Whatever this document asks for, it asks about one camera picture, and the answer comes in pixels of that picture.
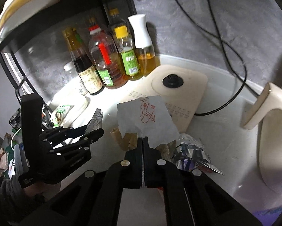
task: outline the silver rivet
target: silver rivet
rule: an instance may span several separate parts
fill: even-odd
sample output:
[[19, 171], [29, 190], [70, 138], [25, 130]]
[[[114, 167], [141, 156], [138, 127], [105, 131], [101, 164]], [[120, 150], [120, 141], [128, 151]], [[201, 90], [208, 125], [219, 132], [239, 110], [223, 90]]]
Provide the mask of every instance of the silver rivet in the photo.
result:
[[95, 175], [95, 173], [92, 170], [88, 170], [88, 171], [85, 172], [85, 177], [92, 177], [94, 175]]
[[164, 165], [166, 164], [166, 161], [163, 160], [163, 159], [160, 159], [160, 160], [157, 160], [157, 164], [158, 164], [159, 166], [164, 166]]
[[130, 162], [127, 161], [127, 160], [123, 160], [123, 161], [120, 162], [120, 164], [121, 164], [121, 166], [123, 166], [123, 167], [127, 167], [127, 166], [130, 165]]
[[194, 169], [194, 170], [192, 170], [192, 174], [193, 174], [194, 176], [200, 176], [200, 175], [201, 175], [201, 170], [199, 170], [199, 169]]

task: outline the beige plastic board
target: beige plastic board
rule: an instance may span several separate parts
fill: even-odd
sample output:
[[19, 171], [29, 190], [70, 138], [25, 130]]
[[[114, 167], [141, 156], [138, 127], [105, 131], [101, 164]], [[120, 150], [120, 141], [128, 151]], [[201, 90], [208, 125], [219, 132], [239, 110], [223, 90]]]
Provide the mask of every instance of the beige plastic board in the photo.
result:
[[[162, 83], [170, 74], [184, 80], [179, 88], [168, 88]], [[180, 133], [184, 133], [201, 101], [208, 82], [206, 75], [172, 65], [161, 65], [151, 72], [121, 102], [160, 95]]]

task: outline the beige label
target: beige label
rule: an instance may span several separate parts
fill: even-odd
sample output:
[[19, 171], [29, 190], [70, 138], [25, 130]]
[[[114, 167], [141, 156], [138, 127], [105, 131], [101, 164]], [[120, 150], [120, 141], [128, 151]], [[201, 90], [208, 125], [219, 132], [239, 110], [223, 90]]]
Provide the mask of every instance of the beige label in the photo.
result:
[[95, 71], [95, 67], [91, 66], [87, 70], [79, 73], [83, 84], [90, 93], [96, 93], [102, 88], [102, 82]]

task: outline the beige handle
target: beige handle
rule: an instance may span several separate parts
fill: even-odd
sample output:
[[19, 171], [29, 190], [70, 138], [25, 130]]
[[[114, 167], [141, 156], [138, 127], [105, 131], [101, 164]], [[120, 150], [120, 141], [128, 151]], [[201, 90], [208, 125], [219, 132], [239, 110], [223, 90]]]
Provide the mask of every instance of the beige handle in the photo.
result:
[[247, 113], [244, 128], [253, 129], [269, 111], [274, 109], [282, 110], [282, 89], [268, 82], [256, 103]]

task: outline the shelf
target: shelf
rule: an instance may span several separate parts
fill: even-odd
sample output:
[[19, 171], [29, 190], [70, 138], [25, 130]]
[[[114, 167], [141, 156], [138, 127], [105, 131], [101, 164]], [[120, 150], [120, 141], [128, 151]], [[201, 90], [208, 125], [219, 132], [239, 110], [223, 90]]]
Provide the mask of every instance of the shelf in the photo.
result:
[[[32, 16], [11, 31], [0, 43], [0, 52], [16, 53], [33, 37], [56, 23], [95, 7], [103, 7], [107, 0], [61, 0]], [[131, 14], [136, 14], [133, 0], [126, 0]]]

